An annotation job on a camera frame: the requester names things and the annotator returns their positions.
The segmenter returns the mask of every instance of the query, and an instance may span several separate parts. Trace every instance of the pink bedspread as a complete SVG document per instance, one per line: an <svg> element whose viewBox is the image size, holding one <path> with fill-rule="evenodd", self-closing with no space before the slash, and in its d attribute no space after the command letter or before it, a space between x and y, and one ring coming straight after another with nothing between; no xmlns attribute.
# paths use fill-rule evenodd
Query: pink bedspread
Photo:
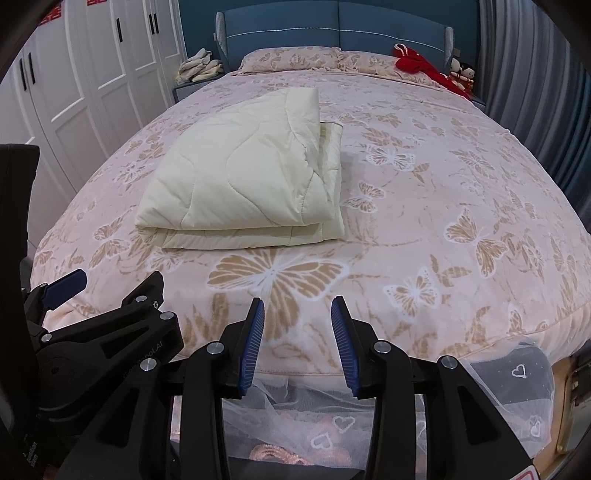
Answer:
<svg viewBox="0 0 591 480"><path fill-rule="evenodd" d="M150 175L190 125L287 86L316 86L321 120L344 126L346 238L250 251L164 251L135 211ZM591 241L536 159L446 90L359 74L225 76L134 136L42 241L33 285L76 268L87 289L47 316L56 329L118 307L152 271L165 281L188 355L264 299L258 369L340 375L330 302L412 356L466 356L533 337L552 362L591 336Z"/></svg>

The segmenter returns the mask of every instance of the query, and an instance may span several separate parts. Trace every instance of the folded comforter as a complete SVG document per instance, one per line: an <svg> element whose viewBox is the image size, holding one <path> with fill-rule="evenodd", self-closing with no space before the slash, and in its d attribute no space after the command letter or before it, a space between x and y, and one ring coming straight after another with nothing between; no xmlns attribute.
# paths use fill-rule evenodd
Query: folded comforter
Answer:
<svg viewBox="0 0 591 480"><path fill-rule="evenodd" d="M163 248L231 249L340 238L342 127L318 92L289 88L230 106L170 148L135 226Z"/></svg>

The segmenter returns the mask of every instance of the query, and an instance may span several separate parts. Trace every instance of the blue headboard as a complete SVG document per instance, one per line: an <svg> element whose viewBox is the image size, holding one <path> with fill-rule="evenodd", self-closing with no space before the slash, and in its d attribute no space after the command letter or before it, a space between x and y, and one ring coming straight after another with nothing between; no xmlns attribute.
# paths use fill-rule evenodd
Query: blue headboard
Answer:
<svg viewBox="0 0 591 480"><path fill-rule="evenodd" d="M259 48L323 46L392 54L404 43L446 72L453 30L426 18L332 0L273 2L216 14L216 43L227 72Z"/></svg>

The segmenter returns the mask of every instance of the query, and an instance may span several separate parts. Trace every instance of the white wardrobe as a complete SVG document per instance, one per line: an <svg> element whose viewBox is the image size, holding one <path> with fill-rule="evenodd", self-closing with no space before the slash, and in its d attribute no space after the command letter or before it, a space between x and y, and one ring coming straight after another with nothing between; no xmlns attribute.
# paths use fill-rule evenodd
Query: white wardrobe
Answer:
<svg viewBox="0 0 591 480"><path fill-rule="evenodd" d="M38 145L29 256L90 176L173 104L177 0L64 0L0 83L0 144Z"/></svg>

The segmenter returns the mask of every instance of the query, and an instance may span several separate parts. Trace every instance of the floral pillowcase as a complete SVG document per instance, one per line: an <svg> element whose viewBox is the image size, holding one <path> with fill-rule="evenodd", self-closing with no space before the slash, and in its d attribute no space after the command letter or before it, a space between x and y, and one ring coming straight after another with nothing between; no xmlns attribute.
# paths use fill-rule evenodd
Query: floral pillowcase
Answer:
<svg viewBox="0 0 591 480"><path fill-rule="evenodd" d="M405 80L429 87L441 88L437 82L431 80L422 72L413 74L396 68L395 62L397 60L396 57L379 53L344 51L340 55L339 70L346 73L362 73L389 80Z"/></svg>
<svg viewBox="0 0 591 480"><path fill-rule="evenodd" d="M261 48L242 59L238 72L338 71L340 55L339 47Z"/></svg>

